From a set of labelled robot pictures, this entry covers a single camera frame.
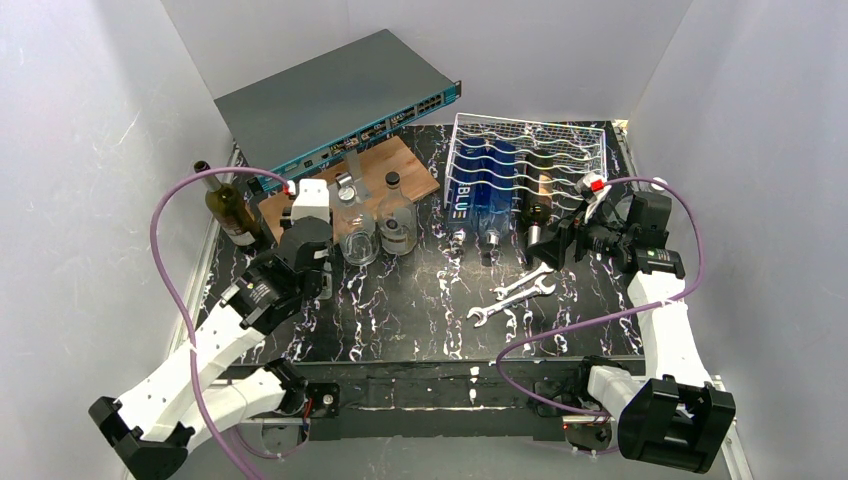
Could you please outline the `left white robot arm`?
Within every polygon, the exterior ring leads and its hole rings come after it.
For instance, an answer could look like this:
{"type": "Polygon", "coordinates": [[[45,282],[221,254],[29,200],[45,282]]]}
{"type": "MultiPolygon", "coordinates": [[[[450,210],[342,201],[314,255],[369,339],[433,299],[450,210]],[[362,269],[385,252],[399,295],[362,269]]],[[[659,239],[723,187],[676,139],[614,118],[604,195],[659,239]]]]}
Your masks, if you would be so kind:
{"type": "Polygon", "coordinates": [[[89,416],[136,479],[167,479],[211,437],[194,392],[204,391],[248,350],[298,315],[323,288],[332,226],[296,220],[224,291],[207,319],[147,378],[89,416]]]}

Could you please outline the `dark green wine bottle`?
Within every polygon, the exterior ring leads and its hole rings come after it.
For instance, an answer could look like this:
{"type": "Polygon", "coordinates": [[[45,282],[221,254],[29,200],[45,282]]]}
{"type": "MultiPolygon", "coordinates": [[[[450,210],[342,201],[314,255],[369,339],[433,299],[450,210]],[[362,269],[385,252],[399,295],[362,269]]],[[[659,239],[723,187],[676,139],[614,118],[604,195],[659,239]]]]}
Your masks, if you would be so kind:
{"type": "Polygon", "coordinates": [[[552,186],[554,179],[551,169],[554,165],[551,153],[544,149],[535,149],[525,157],[525,178],[522,180],[522,203],[520,223],[526,235],[525,248],[538,243],[543,230],[548,225],[552,211],[552,186]]]}

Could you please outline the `clear liquor bottle black cap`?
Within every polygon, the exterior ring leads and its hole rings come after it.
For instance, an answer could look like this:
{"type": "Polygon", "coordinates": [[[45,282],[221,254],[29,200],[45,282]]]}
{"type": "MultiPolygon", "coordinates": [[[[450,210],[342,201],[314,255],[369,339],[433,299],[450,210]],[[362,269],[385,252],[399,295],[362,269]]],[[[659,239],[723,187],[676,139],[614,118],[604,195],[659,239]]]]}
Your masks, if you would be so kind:
{"type": "Polygon", "coordinates": [[[383,249],[392,255],[409,254],[417,244],[418,223],[414,203],[402,192],[400,174],[385,175],[386,193],[377,206],[383,249]]]}

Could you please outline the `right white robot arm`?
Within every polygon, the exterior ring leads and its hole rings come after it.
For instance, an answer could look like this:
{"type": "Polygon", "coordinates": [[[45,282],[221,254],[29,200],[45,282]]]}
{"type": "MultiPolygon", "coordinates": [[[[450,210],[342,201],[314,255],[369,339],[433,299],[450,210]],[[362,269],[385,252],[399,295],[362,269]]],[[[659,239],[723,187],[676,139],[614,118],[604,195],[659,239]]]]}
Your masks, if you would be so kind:
{"type": "Polygon", "coordinates": [[[698,354],[687,306],[673,298],[685,288],[685,269],[680,255],[666,247],[671,199],[637,192],[629,201],[620,218],[608,201],[584,200],[555,225],[529,227],[528,250],[561,269],[573,246],[575,260],[598,253],[630,275],[627,293],[641,310],[644,380],[618,362],[589,356],[569,394],[614,418],[623,457],[705,473],[734,420],[735,400],[715,388],[698,354]]]}

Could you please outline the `dark wine bottle gold label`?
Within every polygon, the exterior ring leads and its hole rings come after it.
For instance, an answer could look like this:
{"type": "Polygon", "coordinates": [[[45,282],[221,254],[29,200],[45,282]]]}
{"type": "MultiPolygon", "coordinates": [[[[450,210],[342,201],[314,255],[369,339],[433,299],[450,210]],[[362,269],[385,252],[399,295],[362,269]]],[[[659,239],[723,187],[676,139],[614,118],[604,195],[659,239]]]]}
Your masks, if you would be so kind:
{"type": "Polygon", "coordinates": [[[201,181],[207,189],[205,204],[232,243],[256,247],[262,230],[239,190],[231,183],[221,182],[216,175],[205,176],[201,181]]]}

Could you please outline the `clear bottle white cap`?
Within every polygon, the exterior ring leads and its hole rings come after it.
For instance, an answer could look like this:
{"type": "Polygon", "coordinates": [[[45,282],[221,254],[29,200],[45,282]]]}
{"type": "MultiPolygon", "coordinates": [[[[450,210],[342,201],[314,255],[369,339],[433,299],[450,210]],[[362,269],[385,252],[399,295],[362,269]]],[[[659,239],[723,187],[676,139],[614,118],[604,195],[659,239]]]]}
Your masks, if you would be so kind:
{"type": "Polygon", "coordinates": [[[339,189],[334,209],[335,231],[345,261],[367,266],[377,257],[379,244],[372,213],[359,202],[354,186],[339,189]]]}

